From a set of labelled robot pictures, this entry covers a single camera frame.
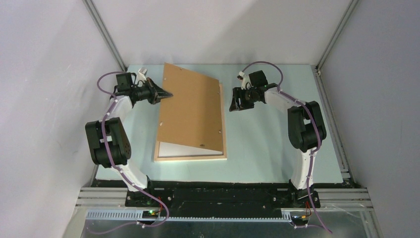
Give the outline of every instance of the white wall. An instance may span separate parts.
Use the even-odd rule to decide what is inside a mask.
[[[2,0],[0,35],[0,236],[61,237],[92,174],[96,79],[118,68],[80,0]]]
[[[350,0],[96,0],[126,64],[316,64]]]
[[[386,237],[418,237],[420,1],[361,1],[321,69]]]

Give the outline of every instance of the light blue surface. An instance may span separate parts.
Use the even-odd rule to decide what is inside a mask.
[[[147,76],[162,85],[163,65],[131,65],[129,72],[144,66]],[[288,182],[296,161],[296,149],[289,142],[287,115],[261,102],[255,108],[229,112],[232,88],[239,87],[236,78],[246,65],[189,64],[180,67],[206,74],[223,83],[226,161],[154,162],[159,105],[138,102],[124,121],[131,144],[131,163],[152,180],[212,181],[212,182]],[[320,103],[310,65],[279,65],[284,73],[282,88],[292,96]],[[278,71],[270,65],[253,65],[246,73],[263,70],[269,83],[280,80]],[[115,172],[99,168],[97,179],[119,179]],[[331,137],[328,135],[315,160],[314,182],[342,182]]]

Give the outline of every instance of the purple cable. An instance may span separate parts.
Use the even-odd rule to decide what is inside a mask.
[[[311,190],[309,189],[309,182],[310,182],[310,177],[311,177],[312,167],[313,167],[313,165],[314,165],[314,153],[315,153],[316,151],[318,151],[318,150],[320,149],[320,147],[321,147],[321,137],[320,137],[320,135],[319,135],[318,128],[316,127],[315,120],[314,120],[314,118],[312,117],[312,114],[311,114],[311,112],[309,111],[309,109],[305,106],[305,104],[304,104],[304,103],[302,103],[301,101],[297,100],[296,98],[292,97],[291,95],[289,95],[289,94],[287,94],[287,93],[285,93],[285,92],[283,92],[283,91],[280,91],[280,89],[278,90],[278,93],[279,93],[279,94],[281,94],[281,95],[283,95],[283,96],[285,96],[285,97],[286,97],[286,98],[288,98],[290,101],[292,101],[292,102],[294,102],[294,103],[297,103],[297,104],[299,104],[300,106],[302,106],[302,107],[305,109],[306,113],[308,114],[309,119],[311,120],[311,124],[312,124],[312,126],[314,127],[314,130],[315,130],[315,135],[316,135],[316,139],[317,139],[317,141],[318,141],[318,145],[317,145],[316,149],[314,149],[313,151],[311,151],[311,159],[310,159],[310,161],[309,161],[309,171],[308,171],[308,176],[307,176],[307,178],[306,178],[306,189],[307,189],[307,191],[308,191],[308,194],[310,194],[310,193],[311,193]],[[318,220],[319,220],[319,222],[321,223],[322,227],[323,227],[326,231],[330,232],[330,234],[332,234],[332,231],[331,231],[330,229],[328,229],[328,228],[327,228],[327,226],[326,226],[326,225],[324,224],[324,222],[321,220],[321,217],[319,217],[319,214],[318,214],[318,212],[317,212],[317,211],[316,211],[316,209],[315,209],[315,204],[314,204],[314,201],[312,201],[312,196],[308,196],[308,197],[309,197],[309,201],[311,202],[312,209],[314,210],[314,213],[315,213],[316,217],[318,217]]]
[[[131,184],[131,185],[132,185],[135,189],[139,190],[139,191],[140,191],[141,193],[143,193],[144,195],[146,195],[146,196],[150,197],[151,199],[153,199],[153,200],[157,201],[158,203],[160,203],[160,204],[161,204],[161,205],[165,208],[165,211],[166,211],[166,217],[165,217],[165,218],[164,218],[161,222],[159,222],[159,223],[157,223],[157,224],[153,223],[153,224],[147,225],[147,224],[143,224],[143,223],[138,222],[138,221],[137,221],[137,222],[127,222],[127,223],[124,223],[124,224],[122,224],[122,225],[120,225],[120,226],[117,226],[117,227],[115,227],[115,228],[112,228],[112,229],[110,229],[110,230],[108,230],[108,231],[104,231],[104,232],[94,232],[94,231],[89,230],[89,228],[87,228],[87,230],[88,230],[90,233],[95,234],[95,235],[103,235],[103,234],[107,234],[107,233],[113,232],[113,231],[115,231],[115,230],[117,230],[117,229],[119,229],[119,228],[121,228],[121,227],[124,227],[124,226],[127,226],[127,225],[133,225],[133,224],[141,224],[141,225],[142,225],[142,227],[157,227],[157,226],[160,226],[160,225],[162,225],[163,223],[165,223],[165,222],[166,222],[166,220],[169,218],[169,209],[168,209],[168,207],[166,206],[166,204],[165,204],[165,203],[163,203],[163,202],[162,202],[161,200],[159,200],[158,198],[156,198],[156,197],[152,196],[151,194],[149,194],[149,193],[147,193],[147,192],[143,191],[143,189],[141,189],[141,188],[140,188],[140,187],[138,187],[136,184],[134,184],[133,182],[131,182],[131,181],[127,178],[127,176],[123,173],[122,169],[120,169],[119,167],[117,167],[117,166],[115,165],[115,163],[114,163],[114,159],[112,158],[112,155],[111,155],[111,150],[110,150],[110,148],[109,148],[108,140],[107,140],[107,138],[106,138],[105,121],[106,121],[106,118],[109,116],[110,112],[112,111],[112,109],[113,109],[113,108],[115,107],[115,105],[116,105],[116,96],[115,96],[113,93],[110,93],[110,92],[108,92],[108,91],[106,91],[106,90],[102,89],[102,88],[99,86],[99,82],[100,82],[100,81],[101,81],[101,80],[102,80],[105,76],[108,76],[108,75],[110,75],[110,74],[115,74],[115,73],[124,73],[124,72],[122,72],[122,71],[109,72],[109,73],[106,73],[106,74],[102,75],[102,76],[98,79],[98,81],[97,81],[97,87],[99,88],[99,90],[100,90],[100,91],[102,91],[102,92],[104,92],[104,93],[106,93],[106,94],[109,94],[109,95],[111,95],[112,97],[114,97],[114,101],[112,102],[111,106],[110,106],[110,107],[109,107],[109,109],[107,110],[107,112],[106,112],[106,114],[104,115],[104,118],[102,119],[102,122],[101,122],[102,137],[104,138],[105,149],[106,149],[106,153],[108,154],[109,162],[111,163],[111,166],[112,166],[114,169],[116,169],[117,171],[119,171],[119,172],[121,173],[121,176],[123,177],[123,179],[124,179],[126,182],[128,182],[129,184]]]
[[[256,64],[256,63],[265,63],[265,64],[269,64],[269,65],[271,65],[271,66],[273,66],[273,67],[275,67],[279,72],[280,72],[280,75],[281,75],[281,79],[280,79],[280,82],[278,83],[278,85],[277,85],[277,89],[278,90],[280,90],[280,84],[283,82],[283,78],[284,78],[284,75],[283,75],[283,72],[281,71],[281,69],[278,67],[278,66],[276,66],[275,64],[273,64],[273,63],[270,63],[270,62],[267,62],[267,61],[255,61],[255,62],[252,62],[252,63],[250,63],[249,65],[247,65],[243,70],[242,70],[242,72],[245,72],[246,70],[247,70],[247,68],[249,68],[251,65],[254,65],[254,64]]]

